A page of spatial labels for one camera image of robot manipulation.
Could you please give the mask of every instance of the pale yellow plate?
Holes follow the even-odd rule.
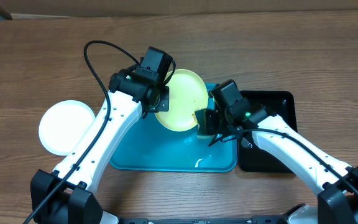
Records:
[[[172,131],[194,128],[197,125],[195,111],[208,106],[208,91],[204,81],[190,70],[176,69],[167,86],[169,111],[156,113],[158,121]]]

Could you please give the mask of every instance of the blue tray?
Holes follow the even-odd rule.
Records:
[[[206,84],[212,90],[216,84]],[[209,99],[208,108],[214,108]],[[197,126],[174,132],[164,128],[154,114],[136,122],[118,145],[110,164],[122,170],[175,172],[228,172],[237,164],[237,141],[198,139]]]

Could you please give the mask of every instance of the wooden table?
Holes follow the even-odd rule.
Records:
[[[113,42],[136,57],[154,46],[205,82],[234,79],[243,90],[288,90],[299,132],[338,159],[358,165],[358,11],[112,17],[0,22],[0,223],[31,211],[30,180],[62,157],[43,149],[38,125],[67,99],[95,112],[103,94],[83,59],[87,41]],[[92,46],[107,85],[131,64]],[[121,217],[234,218],[277,214],[316,199],[286,174],[120,171],[108,166],[96,194]]]

